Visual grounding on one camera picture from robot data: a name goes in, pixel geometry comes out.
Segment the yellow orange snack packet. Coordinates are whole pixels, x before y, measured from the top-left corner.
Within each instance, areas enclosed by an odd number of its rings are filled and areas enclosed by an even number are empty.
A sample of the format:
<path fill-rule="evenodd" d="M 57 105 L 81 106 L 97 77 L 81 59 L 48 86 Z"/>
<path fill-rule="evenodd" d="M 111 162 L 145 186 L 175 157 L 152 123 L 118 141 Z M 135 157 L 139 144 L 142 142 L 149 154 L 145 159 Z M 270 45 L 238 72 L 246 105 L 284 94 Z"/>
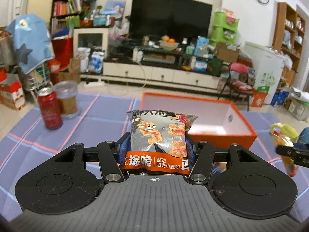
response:
<path fill-rule="evenodd" d="M 274 132 L 271 134 L 274 140 L 274 144 L 276 147 L 283 146 L 283 147 L 293 147 L 293 143 L 291 138 L 287 135 L 284 135 L 279 132 Z M 294 164 L 294 160 L 288 155 L 288 152 L 285 150 L 280 150 L 283 154 L 280 154 L 282 159 L 283 165 L 286 169 L 287 174 L 290 177 L 294 177 L 297 173 L 298 166 Z"/>

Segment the grey orange crisp packet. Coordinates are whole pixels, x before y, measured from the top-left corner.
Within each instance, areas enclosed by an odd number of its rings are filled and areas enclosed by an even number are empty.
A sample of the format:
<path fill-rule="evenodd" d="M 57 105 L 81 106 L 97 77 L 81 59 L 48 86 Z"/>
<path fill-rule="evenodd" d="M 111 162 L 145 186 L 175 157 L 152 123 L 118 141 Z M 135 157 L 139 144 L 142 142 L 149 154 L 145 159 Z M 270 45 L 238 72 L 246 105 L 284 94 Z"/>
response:
<path fill-rule="evenodd" d="M 186 134 L 196 115 L 163 110 L 130 111 L 131 151 L 124 163 L 125 170 L 190 174 L 186 152 Z"/>

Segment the green mug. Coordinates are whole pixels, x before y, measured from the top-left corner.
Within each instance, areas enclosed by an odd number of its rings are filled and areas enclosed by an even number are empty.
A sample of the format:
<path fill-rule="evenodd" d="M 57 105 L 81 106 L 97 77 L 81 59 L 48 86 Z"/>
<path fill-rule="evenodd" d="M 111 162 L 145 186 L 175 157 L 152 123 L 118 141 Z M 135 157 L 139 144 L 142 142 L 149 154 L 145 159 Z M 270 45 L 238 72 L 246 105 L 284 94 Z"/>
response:
<path fill-rule="evenodd" d="M 299 136 L 295 128 L 283 123 L 271 125 L 270 132 L 272 133 L 273 131 L 278 131 L 278 133 L 288 136 L 292 142 L 296 142 Z"/>

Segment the blue plaid tablecloth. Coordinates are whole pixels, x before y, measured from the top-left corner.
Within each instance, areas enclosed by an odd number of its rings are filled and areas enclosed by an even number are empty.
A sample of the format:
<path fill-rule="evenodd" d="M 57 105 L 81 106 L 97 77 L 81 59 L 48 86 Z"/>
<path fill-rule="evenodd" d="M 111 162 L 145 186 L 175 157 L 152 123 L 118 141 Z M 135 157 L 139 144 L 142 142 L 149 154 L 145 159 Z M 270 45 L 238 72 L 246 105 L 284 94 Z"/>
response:
<path fill-rule="evenodd" d="M 34 107 L 1 139 L 1 214 L 7 220 L 21 213 L 14 194 L 16 182 L 21 176 L 73 143 L 81 142 L 85 147 L 95 147 L 102 141 L 117 140 L 130 130 L 127 111 L 139 109 L 140 106 L 140 99 L 137 98 L 90 93 L 79 93 L 77 98 L 79 115 L 64 119 L 59 129 L 48 130 L 39 108 Z M 250 150 L 284 171 L 280 158 L 274 152 L 270 126 L 282 122 L 295 129 L 300 127 L 302 131 L 308 123 L 293 117 L 292 120 L 278 119 L 270 112 L 242 111 L 242 114 L 258 134 Z M 291 214 L 302 222 L 308 218 L 308 168 L 300 167 L 294 181 L 299 197 Z"/>

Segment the orange storage box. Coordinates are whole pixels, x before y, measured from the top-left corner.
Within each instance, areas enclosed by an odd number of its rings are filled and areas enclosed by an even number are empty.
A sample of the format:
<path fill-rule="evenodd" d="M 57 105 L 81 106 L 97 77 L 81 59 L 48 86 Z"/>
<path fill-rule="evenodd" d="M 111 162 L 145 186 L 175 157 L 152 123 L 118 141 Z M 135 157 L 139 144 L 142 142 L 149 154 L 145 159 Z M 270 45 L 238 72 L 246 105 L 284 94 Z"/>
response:
<path fill-rule="evenodd" d="M 195 141 L 208 141 L 219 148 L 237 143 L 249 149 L 258 137 L 245 116 L 231 101 L 194 96 L 144 92 L 140 109 L 160 109 L 196 115 L 189 135 Z"/>

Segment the white tv cabinet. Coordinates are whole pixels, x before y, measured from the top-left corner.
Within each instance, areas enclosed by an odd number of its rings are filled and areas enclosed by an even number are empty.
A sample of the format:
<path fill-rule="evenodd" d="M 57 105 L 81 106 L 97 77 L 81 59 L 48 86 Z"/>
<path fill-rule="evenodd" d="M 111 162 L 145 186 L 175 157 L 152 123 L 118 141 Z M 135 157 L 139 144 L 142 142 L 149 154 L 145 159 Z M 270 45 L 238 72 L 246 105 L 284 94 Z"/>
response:
<path fill-rule="evenodd" d="M 210 93 L 217 91 L 219 82 L 219 77 L 204 73 L 116 62 L 103 63 L 103 78 L 114 82 Z"/>

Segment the clear plastic jar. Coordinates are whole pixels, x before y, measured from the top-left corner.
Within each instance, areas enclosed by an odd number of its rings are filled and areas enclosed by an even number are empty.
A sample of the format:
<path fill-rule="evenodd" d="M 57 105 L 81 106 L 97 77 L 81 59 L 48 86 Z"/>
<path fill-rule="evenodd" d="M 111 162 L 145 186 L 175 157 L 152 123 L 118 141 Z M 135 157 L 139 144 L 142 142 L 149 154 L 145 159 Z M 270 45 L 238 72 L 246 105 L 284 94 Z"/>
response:
<path fill-rule="evenodd" d="M 62 117 L 67 119 L 76 117 L 79 112 L 76 101 L 77 82 L 73 80 L 61 81 L 53 88 L 57 94 Z"/>

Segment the red folding chair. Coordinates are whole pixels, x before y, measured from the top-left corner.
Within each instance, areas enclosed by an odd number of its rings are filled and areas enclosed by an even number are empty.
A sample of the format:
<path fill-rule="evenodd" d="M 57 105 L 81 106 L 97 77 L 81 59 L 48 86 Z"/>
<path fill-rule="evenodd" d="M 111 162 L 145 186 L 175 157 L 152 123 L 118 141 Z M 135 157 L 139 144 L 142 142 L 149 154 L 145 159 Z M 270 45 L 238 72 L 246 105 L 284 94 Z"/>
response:
<path fill-rule="evenodd" d="M 247 102 L 247 110 L 249 110 L 250 98 L 254 95 L 255 90 L 249 84 L 248 67 L 242 63 L 232 62 L 228 66 L 228 77 L 221 89 L 218 100 L 223 97 L 224 90 L 228 89 L 228 98 L 232 99 L 232 93 L 237 94 L 237 98 L 244 96 L 244 101 Z"/>

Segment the red soda can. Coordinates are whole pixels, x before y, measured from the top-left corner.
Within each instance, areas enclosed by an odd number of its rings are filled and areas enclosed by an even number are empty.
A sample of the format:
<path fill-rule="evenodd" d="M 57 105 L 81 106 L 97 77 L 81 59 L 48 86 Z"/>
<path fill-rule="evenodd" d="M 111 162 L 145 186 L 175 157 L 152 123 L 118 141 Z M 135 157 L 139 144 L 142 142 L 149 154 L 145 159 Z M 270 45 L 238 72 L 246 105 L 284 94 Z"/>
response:
<path fill-rule="evenodd" d="M 54 89 L 52 87 L 42 88 L 38 92 L 37 102 L 45 127 L 51 130 L 61 127 L 63 121 Z"/>

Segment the white chest freezer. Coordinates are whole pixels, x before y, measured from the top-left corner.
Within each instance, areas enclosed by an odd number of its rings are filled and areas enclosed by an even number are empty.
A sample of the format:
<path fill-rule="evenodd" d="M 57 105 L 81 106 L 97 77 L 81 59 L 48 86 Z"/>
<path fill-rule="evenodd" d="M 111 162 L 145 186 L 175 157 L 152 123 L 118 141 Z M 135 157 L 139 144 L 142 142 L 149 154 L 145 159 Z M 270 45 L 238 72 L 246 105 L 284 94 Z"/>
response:
<path fill-rule="evenodd" d="M 264 103 L 270 105 L 281 79 L 285 58 L 268 47 L 248 41 L 244 50 L 251 57 L 255 70 L 254 89 L 267 92 Z"/>

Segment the cardboard box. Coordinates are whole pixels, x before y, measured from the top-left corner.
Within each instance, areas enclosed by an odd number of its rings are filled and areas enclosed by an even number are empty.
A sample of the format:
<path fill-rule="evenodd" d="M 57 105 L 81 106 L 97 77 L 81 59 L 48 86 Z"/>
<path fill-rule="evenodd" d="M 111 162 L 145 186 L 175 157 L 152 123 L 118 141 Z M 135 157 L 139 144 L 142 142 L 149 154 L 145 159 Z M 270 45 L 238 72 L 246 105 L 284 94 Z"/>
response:
<path fill-rule="evenodd" d="M 218 42 L 215 47 L 215 57 L 227 63 L 238 60 L 240 49 L 234 45 Z"/>

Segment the fruit bowl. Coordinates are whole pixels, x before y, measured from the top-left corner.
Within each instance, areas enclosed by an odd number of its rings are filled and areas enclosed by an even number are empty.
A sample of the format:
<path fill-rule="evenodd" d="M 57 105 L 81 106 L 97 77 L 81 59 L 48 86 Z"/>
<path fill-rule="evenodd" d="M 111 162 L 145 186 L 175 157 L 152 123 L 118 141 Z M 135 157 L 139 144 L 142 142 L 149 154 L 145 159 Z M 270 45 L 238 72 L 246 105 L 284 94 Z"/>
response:
<path fill-rule="evenodd" d="M 159 41 L 160 48 L 166 51 L 174 51 L 178 47 L 179 43 L 175 41 L 175 39 L 170 38 L 167 35 L 164 35 Z"/>

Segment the white glass door cabinet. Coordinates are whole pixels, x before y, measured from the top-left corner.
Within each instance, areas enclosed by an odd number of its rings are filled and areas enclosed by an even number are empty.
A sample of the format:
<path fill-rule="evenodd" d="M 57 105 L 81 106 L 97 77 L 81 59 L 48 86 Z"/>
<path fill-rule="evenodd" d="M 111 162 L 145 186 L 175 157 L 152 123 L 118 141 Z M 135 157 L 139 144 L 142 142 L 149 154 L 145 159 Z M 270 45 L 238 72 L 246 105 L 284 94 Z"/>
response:
<path fill-rule="evenodd" d="M 106 27 L 77 27 L 73 30 L 73 56 L 78 48 L 95 48 L 108 53 L 109 30 Z"/>

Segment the green stacking bins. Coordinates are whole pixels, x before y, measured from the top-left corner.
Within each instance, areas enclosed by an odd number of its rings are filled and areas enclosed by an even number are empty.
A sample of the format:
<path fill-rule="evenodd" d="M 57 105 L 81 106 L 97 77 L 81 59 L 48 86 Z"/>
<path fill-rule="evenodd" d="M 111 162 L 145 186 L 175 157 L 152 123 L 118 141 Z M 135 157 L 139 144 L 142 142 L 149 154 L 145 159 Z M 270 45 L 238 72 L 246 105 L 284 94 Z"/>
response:
<path fill-rule="evenodd" d="M 214 14 L 210 44 L 214 47 L 217 43 L 234 44 L 239 21 L 240 19 L 235 17 L 233 11 L 225 8 L 217 9 Z"/>

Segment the wooden bookshelf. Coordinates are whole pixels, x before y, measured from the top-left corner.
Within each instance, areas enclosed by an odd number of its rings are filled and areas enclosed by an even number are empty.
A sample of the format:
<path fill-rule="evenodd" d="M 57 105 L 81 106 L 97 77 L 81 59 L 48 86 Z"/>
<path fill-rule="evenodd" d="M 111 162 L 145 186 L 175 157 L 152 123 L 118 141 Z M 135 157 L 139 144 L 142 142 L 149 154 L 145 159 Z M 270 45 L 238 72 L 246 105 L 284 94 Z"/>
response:
<path fill-rule="evenodd" d="M 277 19 L 272 46 L 292 60 L 290 68 L 284 67 L 282 77 L 292 86 L 299 69 L 305 37 L 306 20 L 286 2 L 277 5 Z"/>

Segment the black television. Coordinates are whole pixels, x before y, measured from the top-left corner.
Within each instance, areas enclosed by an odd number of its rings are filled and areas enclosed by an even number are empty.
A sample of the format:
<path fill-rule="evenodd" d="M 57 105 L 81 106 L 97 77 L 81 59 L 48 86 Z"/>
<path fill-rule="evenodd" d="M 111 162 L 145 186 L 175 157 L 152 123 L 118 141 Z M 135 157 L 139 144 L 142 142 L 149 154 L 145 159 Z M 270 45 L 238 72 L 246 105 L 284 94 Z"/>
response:
<path fill-rule="evenodd" d="M 132 38 L 164 35 L 180 43 L 206 37 L 212 5 L 195 0 L 132 0 L 129 34 Z"/>

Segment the blue star fabric cover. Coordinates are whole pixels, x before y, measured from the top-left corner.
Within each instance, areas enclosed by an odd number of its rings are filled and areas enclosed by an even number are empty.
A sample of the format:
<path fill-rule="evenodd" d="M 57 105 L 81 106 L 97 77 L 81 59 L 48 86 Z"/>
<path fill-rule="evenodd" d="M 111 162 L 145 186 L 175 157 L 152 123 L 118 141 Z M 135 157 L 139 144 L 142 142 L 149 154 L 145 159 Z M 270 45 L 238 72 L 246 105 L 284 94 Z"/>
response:
<path fill-rule="evenodd" d="M 31 13 L 18 16 L 6 28 L 13 38 L 17 64 L 24 74 L 54 59 L 54 51 L 46 22 Z"/>

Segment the dark bookcase with books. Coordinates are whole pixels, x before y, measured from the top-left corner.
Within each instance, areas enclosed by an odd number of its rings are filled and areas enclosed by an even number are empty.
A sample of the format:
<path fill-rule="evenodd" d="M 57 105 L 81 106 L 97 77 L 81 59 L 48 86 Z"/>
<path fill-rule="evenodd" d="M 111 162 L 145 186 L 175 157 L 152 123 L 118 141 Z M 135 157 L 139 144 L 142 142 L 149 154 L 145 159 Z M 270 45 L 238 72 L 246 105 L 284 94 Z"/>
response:
<path fill-rule="evenodd" d="M 80 14 L 83 0 L 53 0 L 50 17 L 50 31 L 52 34 L 63 28 L 76 28 L 80 26 Z"/>

